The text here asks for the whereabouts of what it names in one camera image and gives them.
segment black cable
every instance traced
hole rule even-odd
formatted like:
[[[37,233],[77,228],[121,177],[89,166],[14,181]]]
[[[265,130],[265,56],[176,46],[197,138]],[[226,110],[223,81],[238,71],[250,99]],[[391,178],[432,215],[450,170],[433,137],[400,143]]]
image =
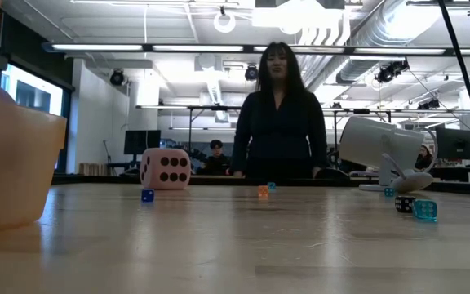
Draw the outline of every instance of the black cable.
[[[445,0],[438,0],[438,4],[440,5],[441,14],[442,14],[442,16],[444,18],[444,21],[446,23],[446,27],[447,27],[447,31],[449,32],[450,40],[453,43],[454,52],[456,53],[456,57],[458,59],[458,64],[460,66],[460,69],[461,69],[462,75],[463,75],[463,81],[465,82],[465,88],[467,89],[467,92],[469,94],[469,99],[470,99],[470,80],[469,80],[469,75],[468,75],[468,71],[467,71],[467,66],[465,65],[465,61],[463,60],[462,52],[460,51],[460,46],[458,44],[458,39],[456,38],[456,33],[454,32],[453,24],[450,21],[449,12],[447,11],[447,7],[446,7],[446,2],[445,2]]]

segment black die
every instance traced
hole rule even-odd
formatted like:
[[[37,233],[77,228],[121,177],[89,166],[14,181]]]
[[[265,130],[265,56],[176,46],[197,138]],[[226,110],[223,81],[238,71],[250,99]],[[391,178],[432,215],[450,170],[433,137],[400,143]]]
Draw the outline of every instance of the black die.
[[[415,200],[415,197],[398,196],[395,198],[395,208],[398,210],[398,212],[412,213],[413,202]]]

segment pink foam die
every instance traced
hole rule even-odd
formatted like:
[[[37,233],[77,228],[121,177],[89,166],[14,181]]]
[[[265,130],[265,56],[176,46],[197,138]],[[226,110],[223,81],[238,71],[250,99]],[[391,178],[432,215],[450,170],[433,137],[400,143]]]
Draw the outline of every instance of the pink foam die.
[[[181,149],[146,149],[140,164],[145,189],[184,189],[191,173],[189,156]]]

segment long black hair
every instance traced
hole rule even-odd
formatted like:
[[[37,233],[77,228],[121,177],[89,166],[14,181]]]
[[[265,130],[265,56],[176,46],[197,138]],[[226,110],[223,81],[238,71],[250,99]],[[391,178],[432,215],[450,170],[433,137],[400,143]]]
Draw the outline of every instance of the long black hair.
[[[426,155],[426,157],[427,157],[427,156],[432,156],[432,155],[431,155],[431,152],[429,152],[429,148],[428,148],[426,145],[422,145],[422,148],[424,148],[425,151],[428,152],[428,154]]]
[[[295,94],[304,94],[307,92],[302,76],[300,74],[299,62],[295,57],[295,53],[284,42],[273,42],[266,48],[262,57],[260,57],[259,80],[257,81],[257,91],[273,92],[273,81],[268,69],[268,56],[271,53],[286,55],[287,75],[286,75],[286,92]]]

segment window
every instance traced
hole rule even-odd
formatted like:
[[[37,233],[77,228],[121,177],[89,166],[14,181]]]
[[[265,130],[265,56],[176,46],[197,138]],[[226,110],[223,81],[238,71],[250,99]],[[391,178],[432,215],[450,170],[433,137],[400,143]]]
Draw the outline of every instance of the window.
[[[27,73],[13,65],[2,72],[1,88],[8,92],[18,105],[61,115],[63,89]]]

